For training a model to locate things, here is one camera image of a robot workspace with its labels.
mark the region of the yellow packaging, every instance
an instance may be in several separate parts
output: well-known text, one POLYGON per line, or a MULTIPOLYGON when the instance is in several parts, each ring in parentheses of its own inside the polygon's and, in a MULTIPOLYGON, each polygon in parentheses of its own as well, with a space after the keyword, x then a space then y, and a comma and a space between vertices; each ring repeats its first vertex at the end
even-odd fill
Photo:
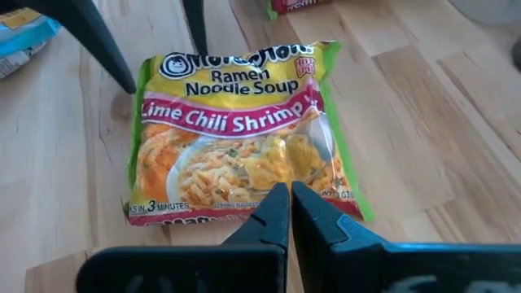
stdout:
POLYGON ((369 209, 323 82, 337 42, 239 57, 146 60, 135 100, 133 225, 245 218, 277 182, 305 182, 358 218, 369 209))

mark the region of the blue package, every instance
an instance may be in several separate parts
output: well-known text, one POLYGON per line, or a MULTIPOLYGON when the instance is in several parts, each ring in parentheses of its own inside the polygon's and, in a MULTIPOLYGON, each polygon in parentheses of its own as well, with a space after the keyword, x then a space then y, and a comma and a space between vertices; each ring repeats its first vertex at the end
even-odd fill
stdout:
POLYGON ((0 15, 0 58, 48 41, 59 27, 56 20, 27 8, 0 15))

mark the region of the wooden floor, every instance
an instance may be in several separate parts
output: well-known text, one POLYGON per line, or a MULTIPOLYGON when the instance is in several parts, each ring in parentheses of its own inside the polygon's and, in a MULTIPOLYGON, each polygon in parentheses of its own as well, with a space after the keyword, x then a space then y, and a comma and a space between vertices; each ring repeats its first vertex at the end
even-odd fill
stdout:
MULTIPOLYGON (((264 0, 228 1, 207 1, 214 55, 344 45, 331 84, 369 228, 393 241, 521 242, 521 75, 508 55, 521 25, 473 24, 445 0, 337 0, 274 22, 264 0)), ((153 54, 193 51, 179 0, 95 2, 134 74, 153 54)), ((119 91, 65 31, 0 81, 0 292, 72 292, 100 247, 219 243, 240 225, 125 224, 119 91)), ((289 292, 301 291, 291 253, 289 292)))

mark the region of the light wood surface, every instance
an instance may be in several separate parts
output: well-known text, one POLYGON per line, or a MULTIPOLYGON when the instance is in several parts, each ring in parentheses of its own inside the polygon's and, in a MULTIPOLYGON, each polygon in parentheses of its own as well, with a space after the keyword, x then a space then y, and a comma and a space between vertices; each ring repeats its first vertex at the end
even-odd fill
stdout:
MULTIPOLYGON (((336 0, 274 22, 264 0, 228 1, 207 1, 212 54, 344 45, 331 84, 374 207, 367 227, 393 241, 521 242, 519 24, 473 24, 445 0, 336 0)), ((95 2, 134 75, 153 54, 193 51, 179 0, 95 2)), ((125 223, 129 113, 66 31, 0 81, 0 292, 73 292, 101 247, 217 244, 240 225, 125 223)), ((289 278, 301 292, 294 251, 289 278)))

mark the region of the black leg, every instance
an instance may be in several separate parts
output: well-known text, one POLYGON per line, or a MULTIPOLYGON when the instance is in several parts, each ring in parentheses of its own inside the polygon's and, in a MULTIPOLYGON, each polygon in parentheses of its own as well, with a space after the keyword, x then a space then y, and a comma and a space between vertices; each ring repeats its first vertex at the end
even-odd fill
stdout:
POLYGON ((190 33, 200 55, 208 55, 206 28, 204 27, 204 0, 182 0, 190 33))
POLYGON ((521 38, 512 47, 512 60, 514 60, 515 67, 521 71, 521 38))

